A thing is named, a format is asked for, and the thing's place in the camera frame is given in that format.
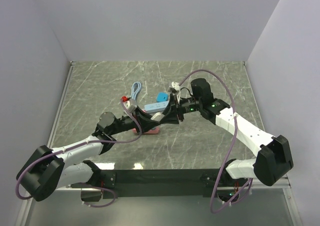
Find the pink triangular power strip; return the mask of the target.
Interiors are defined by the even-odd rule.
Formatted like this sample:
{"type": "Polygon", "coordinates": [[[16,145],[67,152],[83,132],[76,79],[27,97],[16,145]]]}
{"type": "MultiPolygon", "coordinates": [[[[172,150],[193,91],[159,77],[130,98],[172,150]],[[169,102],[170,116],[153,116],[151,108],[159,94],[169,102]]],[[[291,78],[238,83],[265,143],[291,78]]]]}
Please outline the pink triangular power strip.
{"type": "MultiPolygon", "coordinates": [[[[152,129],[144,132],[143,135],[155,135],[155,134],[158,134],[159,131],[160,131],[160,128],[159,128],[159,127],[154,127],[154,128],[152,128],[152,129]]],[[[132,132],[133,132],[134,134],[136,134],[136,135],[139,134],[139,132],[137,131],[136,128],[133,128],[133,129],[132,129],[132,132]]]]}

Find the light blue power strip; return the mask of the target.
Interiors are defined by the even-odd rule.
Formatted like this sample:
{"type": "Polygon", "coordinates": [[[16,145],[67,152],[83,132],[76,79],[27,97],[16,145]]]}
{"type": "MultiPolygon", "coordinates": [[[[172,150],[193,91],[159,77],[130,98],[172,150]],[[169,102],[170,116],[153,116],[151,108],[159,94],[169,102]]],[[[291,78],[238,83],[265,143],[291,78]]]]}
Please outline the light blue power strip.
{"type": "Polygon", "coordinates": [[[144,106],[144,110],[146,113],[157,113],[163,112],[167,107],[169,101],[157,102],[152,104],[147,104],[144,106]]]}

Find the blue plug adapter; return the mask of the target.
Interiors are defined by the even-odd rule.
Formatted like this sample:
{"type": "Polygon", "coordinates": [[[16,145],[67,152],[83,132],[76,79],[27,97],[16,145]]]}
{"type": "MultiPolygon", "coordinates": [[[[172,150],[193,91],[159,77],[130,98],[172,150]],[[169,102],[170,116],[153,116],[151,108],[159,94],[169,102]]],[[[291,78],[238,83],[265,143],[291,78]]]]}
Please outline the blue plug adapter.
{"type": "Polygon", "coordinates": [[[164,93],[164,92],[160,92],[158,93],[157,97],[156,97],[156,101],[157,102],[165,102],[165,101],[168,101],[168,94],[167,93],[164,93]]]}

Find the white plug adapter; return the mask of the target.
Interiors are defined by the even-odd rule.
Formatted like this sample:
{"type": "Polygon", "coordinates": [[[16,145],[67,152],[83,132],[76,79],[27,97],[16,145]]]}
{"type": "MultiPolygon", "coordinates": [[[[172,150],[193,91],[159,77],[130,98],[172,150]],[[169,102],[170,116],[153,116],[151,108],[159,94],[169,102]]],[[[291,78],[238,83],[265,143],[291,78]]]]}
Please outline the white plug adapter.
{"type": "Polygon", "coordinates": [[[151,120],[160,122],[164,117],[165,115],[163,113],[157,112],[151,117],[151,120]]]}

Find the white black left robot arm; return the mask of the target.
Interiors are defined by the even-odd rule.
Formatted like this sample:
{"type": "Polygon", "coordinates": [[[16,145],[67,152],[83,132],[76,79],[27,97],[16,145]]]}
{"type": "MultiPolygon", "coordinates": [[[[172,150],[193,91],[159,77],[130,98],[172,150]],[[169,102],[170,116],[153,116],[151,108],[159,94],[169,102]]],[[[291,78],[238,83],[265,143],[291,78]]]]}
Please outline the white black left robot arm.
{"type": "Polygon", "coordinates": [[[161,124],[178,124],[177,102],[173,95],[163,112],[150,115],[140,109],[132,98],[120,102],[126,116],[117,118],[111,112],[102,113],[95,131],[87,138],[59,148],[38,147],[16,176],[16,196],[19,199],[48,198],[56,189],[81,184],[90,188],[111,191],[101,169],[89,157],[109,151],[118,143],[113,135],[136,129],[141,136],[161,124]]]}

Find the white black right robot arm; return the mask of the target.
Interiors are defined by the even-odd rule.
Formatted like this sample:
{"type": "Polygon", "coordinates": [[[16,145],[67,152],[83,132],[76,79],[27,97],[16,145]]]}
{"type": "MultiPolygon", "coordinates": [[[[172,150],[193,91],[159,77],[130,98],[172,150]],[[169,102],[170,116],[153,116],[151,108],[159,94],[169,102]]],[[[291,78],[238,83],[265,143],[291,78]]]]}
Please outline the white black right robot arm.
{"type": "Polygon", "coordinates": [[[170,102],[174,102],[177,118],[198,111],[202,117],[226,130],[253,153],[248,160],[228,160],[220,168],[219,179],[226,186],[237,180],[257,179],[266,186],[273,186],[293,167],[293,158],[286,137],[277,137],[256,127],[221,99],[215,98],[210,84],[204,78],[191,82],[189,98],[181,97],[182,87],[177,82],[169,85],[170,102]]]}

